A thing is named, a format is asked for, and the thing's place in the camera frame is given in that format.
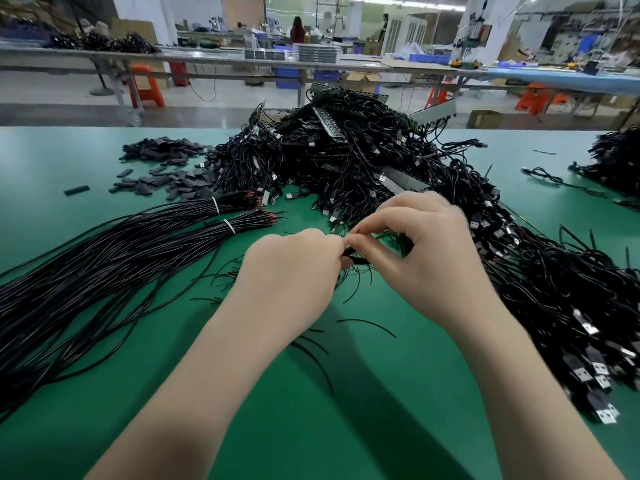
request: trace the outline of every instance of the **right hand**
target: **right hand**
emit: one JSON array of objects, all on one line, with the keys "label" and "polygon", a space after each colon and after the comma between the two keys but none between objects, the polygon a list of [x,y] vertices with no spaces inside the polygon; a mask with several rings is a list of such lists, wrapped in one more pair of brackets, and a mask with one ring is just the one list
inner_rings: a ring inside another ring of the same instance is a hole
[{"label": "right hand", "polygon": [[[401,258],[370,234],[392,230],[413,242]],[[405,192],[347,236],[389,286],[447,331],[505,310],[478,256],[462,211],[436,192]]]}]

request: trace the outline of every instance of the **long hair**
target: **long hair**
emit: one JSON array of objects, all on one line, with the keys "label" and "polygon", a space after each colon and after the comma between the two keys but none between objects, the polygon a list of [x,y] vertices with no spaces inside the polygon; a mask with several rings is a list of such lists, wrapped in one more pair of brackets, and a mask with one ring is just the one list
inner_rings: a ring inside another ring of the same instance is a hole
[{"label": "long hair", "polygon": [[305,40],[305,28],[302,26],[302,19],[297,16],[293,19],[293,26],[291,28],[291,41],[304,42]]}]

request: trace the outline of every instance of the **forearm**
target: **forearm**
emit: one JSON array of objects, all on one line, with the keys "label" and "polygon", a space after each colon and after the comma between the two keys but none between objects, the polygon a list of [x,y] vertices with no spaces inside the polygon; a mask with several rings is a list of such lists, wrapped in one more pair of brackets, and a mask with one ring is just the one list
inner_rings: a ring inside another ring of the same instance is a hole
[{"label": "forearm", "polygon": [[264,332],[255,314],[223,304],[87,478],[206,476],[240,404],[286,345]]},{"label": "forearm", "polygon": [[480,387],[504,478],[622,478],[525,330],[503,306],[485,313],[449,332]]}]

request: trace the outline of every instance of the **concrete floor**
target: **concrete floor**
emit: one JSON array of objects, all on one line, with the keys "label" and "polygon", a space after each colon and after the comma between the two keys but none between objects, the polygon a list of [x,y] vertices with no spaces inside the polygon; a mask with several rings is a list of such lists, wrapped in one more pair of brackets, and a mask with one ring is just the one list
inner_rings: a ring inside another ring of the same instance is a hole
[{"label": "concrete floor", "polygon": [[[191,87],[170,86],[163,90],[166,106],[145,103],[142,125],[149,127],[238,128],[258,104],[266,108],[292,108],[295,89],[278,89],[267,82],[262,87],[245,86],[240,80],[192,80]],[[99,87],[93,75],[0,72],[0,125],[4,126],[124,126],[115,96],[92,96]],[[388,105],[400,112],[422,109],[430,89],[381,88]],[[130,104],[129,94],[123,94]],[[569,104],[551,106],[548,114],[532,116],[515,110],[519,96],[505,91],[464,91],[457,100],[458,115],[449,127],[463,128],[475,109],[508,114],[501,128],[600,129],[611,128],[618,109],[600,107],[571,117]]]}]

